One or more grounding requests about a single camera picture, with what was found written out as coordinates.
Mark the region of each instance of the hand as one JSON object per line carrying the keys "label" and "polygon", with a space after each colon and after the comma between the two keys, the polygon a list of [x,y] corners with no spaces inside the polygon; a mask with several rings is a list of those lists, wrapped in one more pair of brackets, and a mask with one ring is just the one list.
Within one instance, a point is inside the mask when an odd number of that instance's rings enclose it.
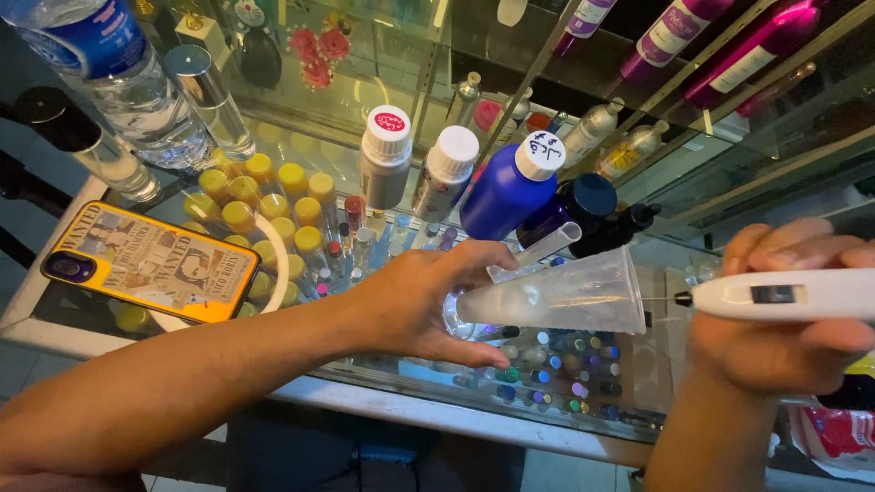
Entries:
{"label": "hand", "polygon": [[487,266],[516,270],[516,258],[500,242],[461,242],[449,252],[409,250],[365,279],[346,296],[361,313],[358,349],[470,368],[510,367],[510,361],[488,343],[460,341],[446,331],[443,305],[457,285],[490,285]]}
{"label": "hand", "polygon": [[[744,228],[726,246],[723,275],[751,271],[875,267],[875,242],[834,235],[821,219],[771,230]],[[751,323],[696,313],[690,327],[696,369],[764,395],[825,395],[838,389],[844,370],[875,348],[875,334],[860,320]]]}

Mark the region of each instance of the handwritten price label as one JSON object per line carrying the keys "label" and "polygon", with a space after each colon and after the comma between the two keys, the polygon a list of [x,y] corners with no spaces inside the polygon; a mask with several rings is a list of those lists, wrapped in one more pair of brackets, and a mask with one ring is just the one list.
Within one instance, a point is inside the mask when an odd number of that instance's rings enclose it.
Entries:
{"label": "handwritten price label", "polygon": [[374,121],[377,123],[377,126],[384,130],[404,130],[404,120],[401,119],[400,116],[393,115],[392,113],[377,113],[376,116],[374,116]]}
{"label": "handwritten price label", "polygon": [[528,154],[535,161],[549,163],[556,167],[565,162],[565,146],[556,135],[548,131],[536,131],[529,135],[526,145]]}

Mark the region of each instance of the yellow phone case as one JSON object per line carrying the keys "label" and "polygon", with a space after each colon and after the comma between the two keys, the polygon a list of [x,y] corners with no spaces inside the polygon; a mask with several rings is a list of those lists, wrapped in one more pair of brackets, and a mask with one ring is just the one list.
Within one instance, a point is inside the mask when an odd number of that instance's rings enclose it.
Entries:
{"label": "yellow phone case", "polygon": [[[47,271],[60,251],[93,260],[94,273],[74,282]],[[214,323],[237,314],[260,264],[252,250],[91,201],[40,270],[48,278],[132,304]]]}

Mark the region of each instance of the blue bottle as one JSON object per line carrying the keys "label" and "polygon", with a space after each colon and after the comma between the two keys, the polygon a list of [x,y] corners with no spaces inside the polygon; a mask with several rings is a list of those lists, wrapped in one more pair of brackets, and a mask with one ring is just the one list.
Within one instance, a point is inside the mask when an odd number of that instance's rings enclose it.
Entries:
{"label": "blue bottle", "polygon": [[462,205],[465,232],[473,239],[504,239],[550,201],[564,162],[564,145],[544,130],[495,152]]}

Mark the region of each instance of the plastic water bottle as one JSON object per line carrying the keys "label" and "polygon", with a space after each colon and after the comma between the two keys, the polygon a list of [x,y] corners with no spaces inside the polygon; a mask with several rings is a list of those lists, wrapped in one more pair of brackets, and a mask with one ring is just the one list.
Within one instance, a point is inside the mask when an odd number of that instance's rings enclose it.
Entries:
{"label": "plastic water bottle", "polygon": [[203,124],[124,0],[3,0],[0,17],[88,96],[140,157],[171,169],[203,158]]}

